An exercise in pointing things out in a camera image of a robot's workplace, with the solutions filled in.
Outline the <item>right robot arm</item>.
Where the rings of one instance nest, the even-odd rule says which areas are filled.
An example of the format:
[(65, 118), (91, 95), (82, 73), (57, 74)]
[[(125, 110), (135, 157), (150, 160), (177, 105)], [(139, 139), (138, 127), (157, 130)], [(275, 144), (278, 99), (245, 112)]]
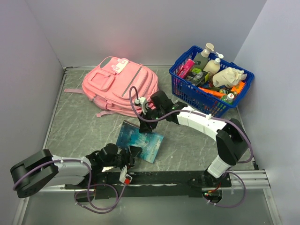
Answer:
[(173, 122), (195, 129), (217, 144), (217, 156), (205, 171), (205, 183), (216, 186), (224, 173), (239, 163), (240, 158), (249, 148), (250, 141), (240, 122), (236, 119), (224, 120), (213, 118), (178, 101), (173, 103), (163, 91), (154, 93), (151, 97), (154, 108), (148, 106), (145, 97), (137, 97), (133, 104), (141, 107), (138, 119), (140, 133), (151, 133), (161, 120)]

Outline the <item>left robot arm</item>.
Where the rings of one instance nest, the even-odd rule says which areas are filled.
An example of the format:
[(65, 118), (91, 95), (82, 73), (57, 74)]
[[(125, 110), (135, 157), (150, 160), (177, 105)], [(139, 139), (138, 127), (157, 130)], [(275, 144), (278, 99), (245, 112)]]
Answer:
[(120, 182), (130, 184), (132, 177), (128, 169), (135, 165), (141, 152), (140, 147), (120, 149), (113, 143), (80, 158), (59, 157), (43, 149), (11, 167), (13, 190), (19, 198), (26, 198), (44, 187), (74, 185), (88, 188), (100, 180), (104, 169), (111, 168), (119, 168)]

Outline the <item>pink school backpack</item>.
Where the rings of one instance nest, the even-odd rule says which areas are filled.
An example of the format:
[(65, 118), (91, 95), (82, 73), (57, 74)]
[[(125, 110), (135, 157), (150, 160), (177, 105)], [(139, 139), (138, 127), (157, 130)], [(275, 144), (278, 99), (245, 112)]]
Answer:
[(137, 88), (138, 96), (150, 102), (150, 96), (158, 91), (158, 76), (148, 67), (125, 58), (107, 57), (84, 78), (81, 89), (64, 89), (64, 92), (87, 96), (102, 111), (96, 116), (122, 114), (136, 117), (129, 95), (136, 97), (130, 87)]

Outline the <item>teal hardcover book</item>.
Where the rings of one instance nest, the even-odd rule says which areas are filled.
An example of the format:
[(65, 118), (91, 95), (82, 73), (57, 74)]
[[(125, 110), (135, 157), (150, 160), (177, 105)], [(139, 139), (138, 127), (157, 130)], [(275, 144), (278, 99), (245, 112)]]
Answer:
[(124, 120), (116, 145), (122, 149), (129, 146), (140, 147), (142, 150), (138, 157), (153, 164), (163, 138), (163, 135), (156, 133), (140, 133), (136, 124)]

